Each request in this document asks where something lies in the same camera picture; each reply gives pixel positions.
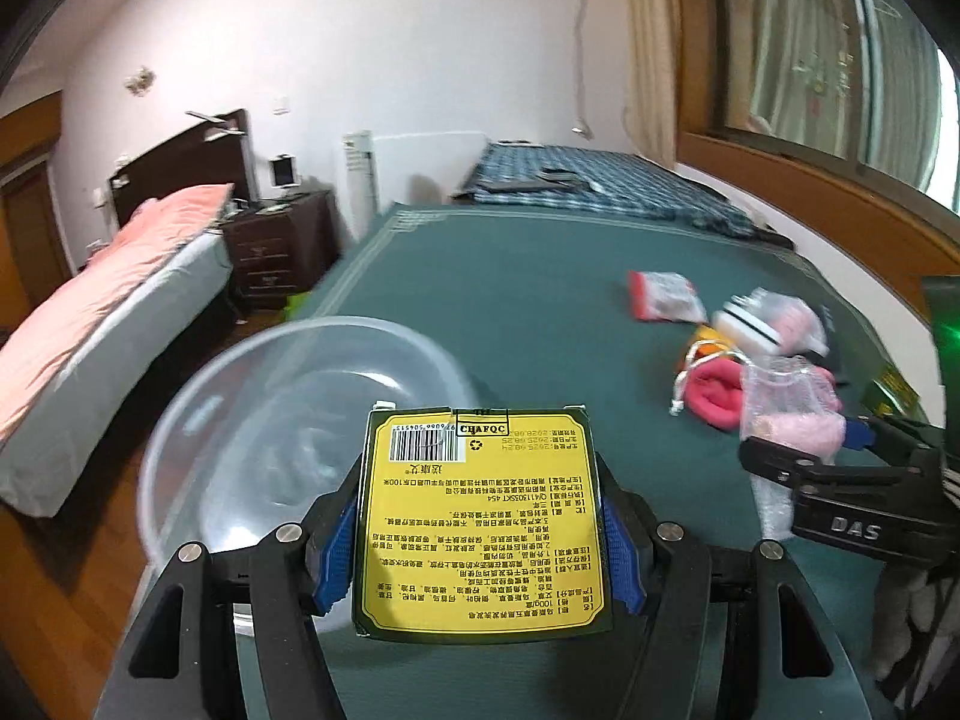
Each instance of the bed headboard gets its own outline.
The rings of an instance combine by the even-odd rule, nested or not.
[[[141,154],[110,177],[113,207],[122,227],[133,212],[150,197],[165,197],[197,184],[233,184],[233,196],[258,200],[260,192],[253,172],[250,118],[244,109],[218,114],[246,135],[215,134],[216,125],[200,122],[168,141]]]

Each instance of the window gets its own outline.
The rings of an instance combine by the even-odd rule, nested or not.
[[[719,5],[723,134],[957,213],[957,78],[904,0]]]

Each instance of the pink blanket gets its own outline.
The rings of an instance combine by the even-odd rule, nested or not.
[[[231,190],[232,184],[198,186],[147,200],[83,272],[16,329],[0,349],[0,443],[104,317],[203,232]]]

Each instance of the green tablecloth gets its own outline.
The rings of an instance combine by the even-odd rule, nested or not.
[[[852,409],[887,359],[866,319],[793,253],[678,226],[531,208],[395,208],[306,300],[299,318],[361,314],[408,325],[460,361],[485,406],[586,404],[595,446],[624,488],[704,541],[750,548],[760,524],[736,459],[737,437],[690,413],[667,413],[692,328],[633,319],[631,269],[680,272],[709,313],[757,287],[826,304],[853,382],[841,396]],[[880,563],[800,539],[787,548],[862,664]],[[323,646],[354,720],[385,712],[605,717],[625,689],[636,635],[621,627],[618,637],[568,644],[436,648],[357,640],[344,631],[325,635]],[[257,717],[262,696],[249,641],[241,642],[241,656]]]

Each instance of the white mattress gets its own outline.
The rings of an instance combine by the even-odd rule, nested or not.
[[[0,497],[31,517],[56,514],[124,398],[229,274],[223,236],[205,232],[114,309],[0,450]]]

